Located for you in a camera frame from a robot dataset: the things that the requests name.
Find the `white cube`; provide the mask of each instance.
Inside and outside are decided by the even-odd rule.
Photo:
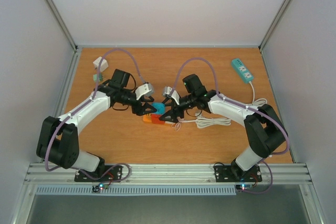
[[[101,57],[99,57],[98,59],[96,59],[93,62],[94,65],[94,69],[98,68],[99,62],[101,61]],[[109,65],[107,64],[107,61],[105,59],[103,59],[103,62],[100,65],[100,72],[103,72],[105,69],[107,69],[109,67]]]

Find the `teal power strip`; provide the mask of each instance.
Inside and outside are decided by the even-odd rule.
[[[233,59],[231,61],[231,66],[236,70],[236,72],[239,74],[239,76],[245,83],[249,83],[254,79],[250,71],[248,71],[248,69],[245,67],[242,61],[239,60],[238,58]]]

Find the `ventilation grille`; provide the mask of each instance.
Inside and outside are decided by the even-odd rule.
[[[148,196],[148,195],[236,195],[234,186],[138,186],[112,185],[95,193],[86,185],[40,185],[39,195],[106,195],[106,196]]]

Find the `black mounting plate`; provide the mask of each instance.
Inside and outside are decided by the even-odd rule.
[[[105,171],[107,171],[112,165],[105,165]],[[89,175],[91,175],[92,177],[95,177],[95,175],[93,173],[87,172]],[[122,166],[118,165],[113,169],[109,170],[109,173],[111,173],[113,175],[113,183],[114,180],[117,179],[121,179],[122,176]],[[84,173],[79,172],[79,175],[75,175],[75,182],[106,182],[110,180],[110,175],[106,174],[105,176],[103,176],[101,179],[99,180],[93,180],[91,178],[88,178]]]
[[[253,166],[251,171],[245,175],[245,177],[242,180],[236,180],[232,173],[231,173],[231,165],[221,165],[217,164],[214,166],[215,170],[215,179],[216,182],[255,182],[256,180],[250,176],[250,174],[253,174],[256,176],[258,182],[262,181],[261,173],[258,175],[258,172],[260,172],[259,166]]]

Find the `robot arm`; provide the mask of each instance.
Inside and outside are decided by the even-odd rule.
[[[147,103],[154,101],[151,98],[151,94],[154,93],[152,85],[145,83],[132,92],[125,89],[129,77],[129,73],[116,69],[110,80],[98,86],[94,98],[93,92],[68,113],[58,118],[46,118],[42,124],[36,154],[45,158],[51,136],[56,127],[65,121],[57,133],[62,134],[61,140],[55,139],[51,146],[49,161],[65,169],[75,167],[100,176],[104,172],[104,159],[79,149],[78,135],[84,127],[115,103],[131,106],[132,113],[139,116],[156,112],[156,109]]]
[[[231,99],[223,94],[219,94],[221,98],[218,97],[215,90],[207,91],[197,75],[187,76],[183,79],[183,82],[189,94],[181,97],[177,104],[174,101],[176,98],[173,98],[176,91],[172,93],[171,97],[167,92],[164,92],[165,101],[170,98],[172,107],[160,117],[160,120],[177,123],[179,118],[184,117],[184,110],[197,107],[208,113],[225,116],[245,127],[249,146],[231,163],[232,176],[237,181],[244,178],[255,164],[267,158],[285,141],[281,131],[272,122],[251,110],[232,104],[229,102]],[[166,87],[165,90],[171,91],[171,88]],[[270,105],[249,107],[268,115],[284,128]]]

